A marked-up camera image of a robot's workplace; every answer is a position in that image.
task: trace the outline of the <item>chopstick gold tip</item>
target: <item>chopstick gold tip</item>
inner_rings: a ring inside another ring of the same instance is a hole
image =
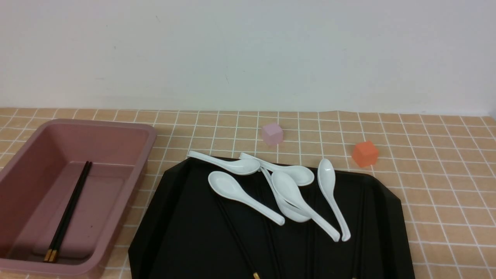
[[[43,260],[44,262],[47,262],[49,259],[50,259],[50,254],[52,253],[52,250],[51,249],[48,249],[46,255],[45,255],[45,259]]]
[[[57,250],[52,251],[52,255],[50,256],[50,259],[48,260],[50,263],[53,263],[55,261],[55,258],[57,256]]]

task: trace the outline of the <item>orange cube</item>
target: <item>orange cube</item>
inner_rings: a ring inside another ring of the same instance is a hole
[[[364,168],[377,162],[379,150],[377,150],[377,147],[368,140],[366,142],[357,143],[351,157],[361,168]]]

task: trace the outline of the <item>tiled countertop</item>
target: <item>tiled countertop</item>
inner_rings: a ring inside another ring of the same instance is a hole
[[[496,279],[496,121],[490,117],[0,108],[0,169],[53,118],[146,123],[158,131],[145,182],[103,278],[131,278],[126,251],[155,187],[193,149],[311,167],[325,157],[336,169],[371,174],[402,201],[417,279]],[[256,128],[275,121],[285,141],[268,147]],[[364,140],[378,147],[380,158],[361,169],[350,155]],[[26,277],[0,273],[0,279]]]

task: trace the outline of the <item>cube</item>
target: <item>cube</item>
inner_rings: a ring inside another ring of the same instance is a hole
[[[262,139],[269,146],[281,143],[283,139],[282,128],[276,122],[263,126]]]
[[[377,147],[368,140],[366,142],[357,143],[351,157],[359,167],[364,168],[374,165],[377,162],[379,150],[377,150]]]

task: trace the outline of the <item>spoon bowl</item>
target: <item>spoon bowl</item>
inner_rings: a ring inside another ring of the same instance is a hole
[[[254,159],[260,163],[260,166],[262,168],[266,168],[271,172],[275,172],[275,171],[285,172],[289,176],[291,176],[291,178],[296,182],[296,185],[298,186],[308,185],[312,183],[315,179],[315,175],[313,174],[313,172],[309,168],[304,166],[279,166],[276,164],[266,162],[262,159],[258,159],[257,157],[248,155],[246,153],[241,153],[240,159],[243,160]]]
[[[283,216],[250,197],[231,175],[222,171],[213,171],[208,175],[208,183],[221,197],[243,203],[271,219],[279,226],[284,225],[285,219]]]
[[[276,191],[290,204],[304,211],[308,216],[315,221],[334,242],[339,241],[339,232],[315,212],[303,199],[295,181],[287,173],[275,171],[272,173],[272,184]]]

